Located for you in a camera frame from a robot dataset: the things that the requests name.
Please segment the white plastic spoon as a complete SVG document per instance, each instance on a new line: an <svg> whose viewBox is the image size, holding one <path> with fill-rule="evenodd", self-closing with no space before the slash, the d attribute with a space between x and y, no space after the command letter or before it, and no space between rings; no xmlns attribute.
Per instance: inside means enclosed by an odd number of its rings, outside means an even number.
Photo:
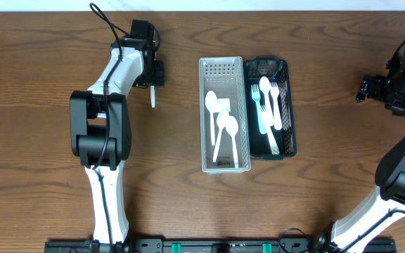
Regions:
<svg viewBox="0 0 405 253"><path fill-rule="evenodd" d="M208 91L205 97L205 107L210 113L210 138L211 144L215 145L214 113L218 109L218 98L215 92Z"/></svg>
<svg viewBox="0 0 405 253"><path fill-rule="evenodd" d="M271 102L269 98L269 92L271 89L271 84L270 81L267 77L262 77L259 81L259 89L260 91L264 94L264 103L265 103L265 108L266 112L268 114L269 121L271 122L271 125L274 124L274 117L273 117L273 112L271 109Z"/></svg>
<svg viewBox="0 0 405 253"><path fill-rule="evenodd" d="M151 102L151 107L155 108L156 107L155 86L150 86L150 102Z"/></svg>
<svg viewBox="0 0 405 253"><path fill-rule="evenodd" d="M226 123L226 131L231 136L233 163L234 167L238 168L238 151L236 146L236 134L238 133L238 123L234 116L230 115Z"/></svg>
<svg viewBox="0 0 405 253"><path fill-rule="evenodd" d="M220 145L221 145L222 131L224 130L228 119L229 119L229 111L227 109L222 109L217 116L217 126L219 128L219 132L217 134L217 139L215 142L214 154L213 154L213 158L212 158L213 162L217 161L219 149L220 149Z"/></svg>

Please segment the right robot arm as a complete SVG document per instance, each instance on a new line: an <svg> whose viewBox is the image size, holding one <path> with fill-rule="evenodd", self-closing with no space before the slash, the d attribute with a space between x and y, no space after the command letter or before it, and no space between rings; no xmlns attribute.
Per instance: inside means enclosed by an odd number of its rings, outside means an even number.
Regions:
<svg viewBox="0 0 405 253"><path fill-rule="evenodd" d="M405 40L387 61L387 76L364 76L356 95L384 103L393 115L405 117ZM375 188L346 217L315 237L310 252L384 252L389 245L377 235L405 217L405 137L380 161Z"/></svg>

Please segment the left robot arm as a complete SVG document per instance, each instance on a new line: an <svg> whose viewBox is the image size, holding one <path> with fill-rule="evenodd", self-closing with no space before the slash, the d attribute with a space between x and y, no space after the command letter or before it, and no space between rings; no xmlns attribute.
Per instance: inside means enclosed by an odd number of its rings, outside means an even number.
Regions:
<svg viewBox="0 0 405 253"><path fill-rule="evenodd" d="M102 252L122 251L128 237L122 183L131 149L127 96L134 87L163 81L163 64L156 58L159 45L154 39L118 39L96 82L70 97L72 153L91 185L92 242Z"/></svg>

